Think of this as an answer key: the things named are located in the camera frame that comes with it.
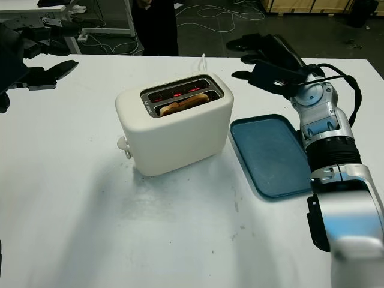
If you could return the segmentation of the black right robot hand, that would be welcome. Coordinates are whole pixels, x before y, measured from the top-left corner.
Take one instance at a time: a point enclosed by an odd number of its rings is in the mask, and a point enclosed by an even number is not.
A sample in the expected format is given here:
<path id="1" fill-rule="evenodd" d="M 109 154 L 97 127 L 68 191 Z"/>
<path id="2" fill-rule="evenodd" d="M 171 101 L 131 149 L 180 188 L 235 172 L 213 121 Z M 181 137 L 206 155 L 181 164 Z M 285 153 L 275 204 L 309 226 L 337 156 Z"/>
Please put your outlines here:
<path id="1" fill-rule="evenodd" d="M 241 57 L 245 64 L 253 65 L 257 61 L 264 61 L 292 71 L 305 67 L 305 62 L 279 34 L 247 34 L 229 41 L 226 47 L 230 51 L 245 52 Z"/>

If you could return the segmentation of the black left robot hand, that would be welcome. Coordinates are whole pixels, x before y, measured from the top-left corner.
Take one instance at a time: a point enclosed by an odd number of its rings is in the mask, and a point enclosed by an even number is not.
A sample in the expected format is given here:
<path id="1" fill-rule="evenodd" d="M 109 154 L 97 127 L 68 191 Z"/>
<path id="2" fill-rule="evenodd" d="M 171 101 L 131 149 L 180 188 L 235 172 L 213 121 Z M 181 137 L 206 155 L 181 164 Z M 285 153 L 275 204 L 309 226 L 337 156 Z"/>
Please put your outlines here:
<path id="1" fill-rule="evenodd" d="M 27 67 L 23 61 L 40 54 L 68 56 L 69 49 L 54 38 L 74 37 L 79 32 L 77 24 L 50 17 L 1 23 L 1 92 L 15 88 L 30 91 L 56 88 L 57 81 L 72 72 L 78 62 L 67 60 L 46 70 Z"/>

